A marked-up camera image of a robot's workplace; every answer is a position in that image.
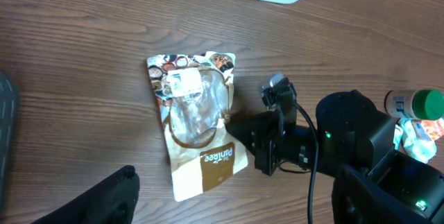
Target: snack bag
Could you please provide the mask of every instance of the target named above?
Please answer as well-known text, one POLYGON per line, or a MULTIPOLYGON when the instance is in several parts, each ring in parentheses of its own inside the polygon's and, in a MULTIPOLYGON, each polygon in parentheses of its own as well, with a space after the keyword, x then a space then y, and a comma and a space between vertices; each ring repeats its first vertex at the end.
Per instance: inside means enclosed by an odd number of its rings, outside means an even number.
POLYGON ((415 120, 413 121, 418 138, 426 141, 436 141, 444 136, 444 117, 438 120, 415 120))
POLYGON ((225 130, 236 57, 155 55, 148 73, 160 108, 176 201, 220 185, 248 164, 246 149, 225 130))

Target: green bottle cap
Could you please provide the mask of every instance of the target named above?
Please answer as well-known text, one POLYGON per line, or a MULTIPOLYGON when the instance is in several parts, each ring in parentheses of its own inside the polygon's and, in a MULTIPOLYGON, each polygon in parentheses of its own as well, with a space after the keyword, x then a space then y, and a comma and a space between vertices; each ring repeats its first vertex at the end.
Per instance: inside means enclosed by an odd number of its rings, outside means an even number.
POLYGON ((444 114, 444 97, 437 89, 423 89, 413 98, 413 111, 419 119, 437 120, 444 114))

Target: green led light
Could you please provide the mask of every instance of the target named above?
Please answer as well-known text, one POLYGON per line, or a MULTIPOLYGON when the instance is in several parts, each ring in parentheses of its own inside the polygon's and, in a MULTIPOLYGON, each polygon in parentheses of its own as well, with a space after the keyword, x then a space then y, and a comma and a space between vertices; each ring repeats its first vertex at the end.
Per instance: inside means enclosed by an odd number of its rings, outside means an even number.
POLYGON ((421 211, 424 211, 427 208, 427 203, 424 200, 419 200, 415 204, 421 211))

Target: label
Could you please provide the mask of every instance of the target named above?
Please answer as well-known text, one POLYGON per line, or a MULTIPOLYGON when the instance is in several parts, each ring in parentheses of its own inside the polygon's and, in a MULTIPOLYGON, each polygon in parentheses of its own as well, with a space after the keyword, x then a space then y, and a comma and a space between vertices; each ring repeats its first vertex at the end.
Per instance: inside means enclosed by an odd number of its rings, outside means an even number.
POLYGON ((234 143, 200 153, 203 191, 208 191, 233 176, 234 143))
POLYGON ((392 117, 416 119, 413 97, 417 91, 392 91, 387 95, 386 110, 392 117))
POLYGON ((203 92, 202 80, 197 68, 168 71, 167 79, 174 97, 203 92))

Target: black object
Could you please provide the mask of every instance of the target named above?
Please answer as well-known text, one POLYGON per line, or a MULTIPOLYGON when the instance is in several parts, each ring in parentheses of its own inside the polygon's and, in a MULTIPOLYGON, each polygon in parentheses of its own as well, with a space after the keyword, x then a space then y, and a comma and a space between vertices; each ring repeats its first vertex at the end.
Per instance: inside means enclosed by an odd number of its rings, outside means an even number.
POLYGON ((17 124, 20 95, 14 84, 0 71, 0 210, 6 186, 11 141, 17 124))
MULTIPOLYGON (((310 129, 296 125, 292 88, 288 78, 274 76, 262 100, 275 110, 226 126, 267 175, 282 160, 304 170, 316 161, 310 129)), ((316 170, 336 178, 335 223, 444 223, 444 174, 394 150, 395 122, 370 99, 356 90, 331 94, 316 107, 316 118, 316 170)))
POLYGON ((130 224, 139 189, 139 176, 128 165, 34 224, 130 224))

